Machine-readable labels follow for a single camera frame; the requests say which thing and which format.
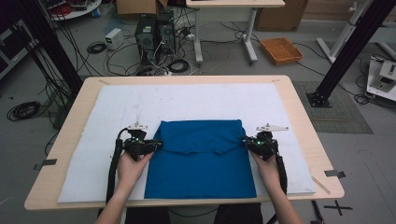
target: gray floor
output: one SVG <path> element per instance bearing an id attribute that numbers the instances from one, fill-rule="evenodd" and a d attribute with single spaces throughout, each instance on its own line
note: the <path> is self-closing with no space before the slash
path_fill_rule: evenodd
<path id="1" fill-rule="evenodd" d="M 81 53 L 87 56 L 85 48 L 94 41 L 104 41 L 104 36 L 113 28 L 118 27 L 134 33 L 135 22 L 120 21 L 116 16 L 104 15 L 93 19 L 90 16 L 68 21 L 67 24 L 78 43 Z M 244 29 L 247 24 L 238 22 Z M 323 37 L 331 44 L 342 31 L 343 22 L 330 21 L 303 21 L 299 30 L 293 33 L 254 32 L 259 39 L 286 36 L 295 43 L 305 44 L 322 54 L 315 42 L 317 37 Z M 225 28 L 218 22 L 203 23 L 201 26 L 202 39 L 233 40 L 233 31 Z M 396 32 L 393 29 L 382 29 L 374 38 L 381 41 L 394 41 Z M 72 62 L 75 62 L 74 50 L 60 35 L 66 52 Z M 275 66 L 260 49 L 258 42 L 253 41 L 259 61 L 250 66 L 243 44 L 235 42 L 228 45 L 203 44 L 205 63 L 197 70 L 191 63 L 192 70 L 180 74 L 190 75 L 287 75 L 294 81 L 321 81 L 322 75 L 314 73 L 299 64 Z M 300 60 L 304 64 L 321 74 L 326 74 L 331 64 L 319 58 L 311 49 L 296 45 L 304 57 Z M 188 53 L 186 58 L 193 61 L 191 44 L 185 46 Z M 355 80 L 368 71 L 370 55 L 385 53 L 374 43 L 369 43 L 361 53 L 362 63 L 357 60 L 342 80 L 342 84 L 349 91 L 364 93 Z M 103 61 L 105 54 L 90 55 L 89 63 L 104 75 Z M 128 67 L 137 62 L 138 54 L 135 47 L 126 48 L 112 58 L 113 63 Z M 86 68 L 81 69 L 82 77 L 89 76 Z M 35 183 L 38 171 L 34 170 L 37 163 L 46 156 L 45 145 L 56 134 L 48 118 L 38 118 L 25 121 L 11 122 L 6 113 L 14 105 L 37 100 L 45 103 L 48 97 L 40 93 L 46 82 L 29 58 L 23 59 L 7 76 L 0 80 L 0 224 L 10 223 L 92 223 L 95 220 L 96 210 L 64 210 L 33 212 L 24 209 L 24 201 Z M 396 107 L 396 103 L 378 99 L 383 104 Z M 394 158 L 396 135 L 396 114 L 376 105 L 357 105 L 361 114 L 373 130 L 373 134 L 340 134 L 318 133 L 326 149 L 332 165 L 338 171 L 344 171 L 345 178 L 341 183 L 345 189 L 345 197 L 338 199 L 340 206 L 350 207 L 353 210 L 324 208 L 325 205 L 335 205 L 334 200 L 318 201 L 319 209 L 327 223 L 396 223 L 396 179 L 392 174 L 396 170 Z M 305 223 L 315 220 L 311 202 L 293 202 Z M 172 208 L 183 215 L 197 215 L 211 211 L 213 207 L 182 207 Z M 264 220 L 269 218 L 274 210 L 269 203 L 262 205 Z M 172 215 L 174 223 L 211 223 L 215 213 L 197 218 L 184 218 Z"/>

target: floor mat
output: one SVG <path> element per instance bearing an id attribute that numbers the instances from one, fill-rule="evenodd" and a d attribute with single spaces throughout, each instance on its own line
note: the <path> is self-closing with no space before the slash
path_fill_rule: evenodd
<path id="1" fill-rule="evenodd" d="M 337 86 L 329 98 L 332 108 L 311 107 L 306 97 L 319 82 L 293 82 L 317 133 L 373 133 L 347 92 Z"/>

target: white electronic device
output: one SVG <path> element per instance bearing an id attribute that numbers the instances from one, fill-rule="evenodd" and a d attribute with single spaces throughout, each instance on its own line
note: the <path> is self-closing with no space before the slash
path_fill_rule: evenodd
<path id="1" fill-rule="evenodd" d="M 389 92 L 396 85 L 396 63 L 385 60 L 371 83 L 371 87 Z"/>
<path id="2" fill-rule="evenodd" d="M 113 50 L 119 48 L 125 40 L 122 35 L 122 30 L 118 28 L 115 28 L 108 35 L 106 35 L 105 39 L 107 42 L 107 47 Z"/>

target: person's leg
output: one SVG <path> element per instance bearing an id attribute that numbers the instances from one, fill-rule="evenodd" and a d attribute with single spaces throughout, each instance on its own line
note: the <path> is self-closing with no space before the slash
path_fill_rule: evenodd
<path id="1" fill-rule="evenodd" d="M 170 224 L 167 207 L 130 207 L 126 211 L 125 224 Z"/>
<path id="2" fill-rule="evenodd" d="M 221 204 L 214 224 L 262 224 L 260 203 Z"/>

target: blue cloth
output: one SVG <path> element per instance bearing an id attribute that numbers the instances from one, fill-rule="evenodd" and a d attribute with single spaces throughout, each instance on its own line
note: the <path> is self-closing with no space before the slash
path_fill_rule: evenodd
<path id="1" fill-rule="evenodd" d="M 241 120 L 162 121 L 163 148 L 150 160 L 145 198 L 254 198 Z"/>

